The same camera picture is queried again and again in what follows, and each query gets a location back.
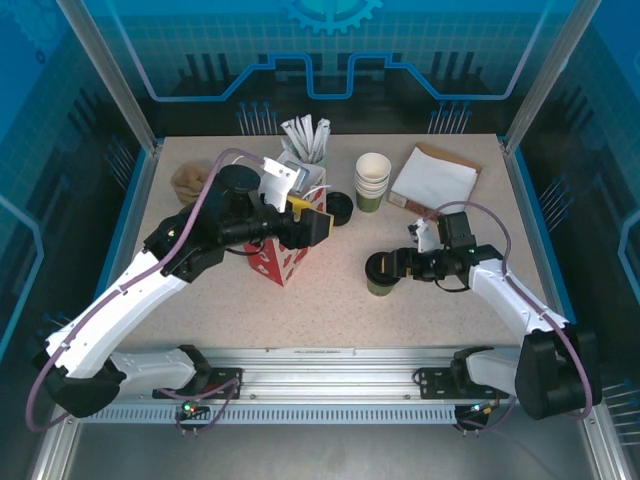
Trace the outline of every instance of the glass panel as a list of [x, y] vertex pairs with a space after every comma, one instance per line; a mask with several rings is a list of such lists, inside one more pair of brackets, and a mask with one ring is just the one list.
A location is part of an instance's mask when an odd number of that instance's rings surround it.
[[0, 71], [0, 471], [25, 478], [26, 345], [93, 300], [140, 147], [54, 1], [0, 0]]
[[605, 390], [612, 414], [627, 414], [614, 417], [630, 423], [623, 443], [640, 432], [638, 19], [635, 1], [602, 2], [521, 145], [576, 319], [598, 334], [604, 385], [631, 381]]
[[574, 0], [89, 0], [159, 135], [505, 133]]

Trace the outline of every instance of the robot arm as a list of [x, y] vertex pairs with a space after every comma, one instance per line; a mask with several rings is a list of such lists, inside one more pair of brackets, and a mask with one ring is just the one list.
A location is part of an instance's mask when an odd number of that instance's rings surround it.
[[478, 246], [466, 213], [443, 215], [438, 232], [443, 249], [420, 248], [424, 228], [409, 227], [419, 248], [390, 252], [383, 271], [400, 278], [435, 282], [455, 275], [463, 287], [482, 297], [505, 322], [521, 346], [518, 357], [506, 357], [491, 348], [458, 352], [451, 365], [460, 386], [488, 385], [516, 395], [523, 409], [535, 419], [569, 412], [585, 405], [585, 391], [576, 366], [558, 339], [553, 325], [562, 330], [579, 355], [591, 385], [593, 403], [602, 399], [596, 341], [592, 332], [571, 325], [541, 302], [510, 270], [503, 271], [503, 257], [491, 245]]
[[[299, 170], [270, 159], [265, 159], [263, 168], [267, 174], [262, 182], [257, 173], [241, 165], [220, 170], [185, 243], [163, 268], [122, 291], [121, 285], [168, 255], [192, 206], [163, 220], [118, 280], [70, 324], [47, 338], [41, 365], [60, 347], [64, 349], [44, 382], [56, 403], [76, 417], [85, 417], [118, 395], [161, 387], [194, 395], [208, 387], [211, 368], [193, 346], [136, 355], [114, 350], [156, 306], [221, 263], [228, 247], [259, 245], [276, 237], [290, 249], [305, 248], [329, 235], [330, 215], [305, 209], [296, 219], [287, 208], [286, 194]], [[114, 291], [119, 295], [99, 309], [69, 345], [64, 344], [78, 322]]]

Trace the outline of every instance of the gear logo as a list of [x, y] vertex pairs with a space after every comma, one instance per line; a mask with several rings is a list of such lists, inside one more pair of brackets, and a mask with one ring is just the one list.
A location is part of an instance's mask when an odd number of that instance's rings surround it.
[[362, 19], [373, 18], [372, 11], [382, 7], [382, 0], [281, 0], [290, 20], [300, 22], [300, 28], [311, 27], [333, 35], [336, 30], [347, 33], [349, 27], [360, 28]]
[[39, 49], [45, 49], [58, 31], [55, 0], [0, 0], [0, 18], [13, 14], [22, 33]]

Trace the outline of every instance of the stack of paper cups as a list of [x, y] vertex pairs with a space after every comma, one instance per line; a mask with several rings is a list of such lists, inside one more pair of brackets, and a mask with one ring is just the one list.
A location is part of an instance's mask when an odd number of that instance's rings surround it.
[[389, 187], [391, 162], [379, 153], [365, 153], [356, 163], [356, 204], [363, 212], [378, 210]]

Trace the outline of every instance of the speckled tabletop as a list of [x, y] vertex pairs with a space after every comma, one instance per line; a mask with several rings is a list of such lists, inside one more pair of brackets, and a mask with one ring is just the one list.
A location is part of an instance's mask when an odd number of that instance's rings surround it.
[[[354, 168], [360, 155], [378, 152], [393, 164], [392, 182], [416, 142], [425, 142], [483, 166], [471, 199], [491, 208], [513, 238], [512, 270], [544, 298], [531, 248], [495, 135], [335, 135], [329, 146], [328, 183], [354, 199]], [[277, 158], [278, 137], [167, 138], [138, 236], [138, 246], [181, 205], [169, 184], [188, 160], [211, 162], [238, 147]], [[479, 243], [505, 246], [502, 233], [483, 213], [468, 209]], [[251, 270], [247, 260], [226, 255], [192, 285], [160, 305], [125, 340], [127, 347], [193, 343], [212, 347], [409, 347], [510, 345], [515, 338], [472, 292], [448, 294], [433, 284], [401, 281], [383, 298], [366, 287], [364, 263], [374, 252], [412, 246], [407, 225], [416, 215], [386, 199], [373, 214], [354, 209], [314, 247], [286, 287]]]

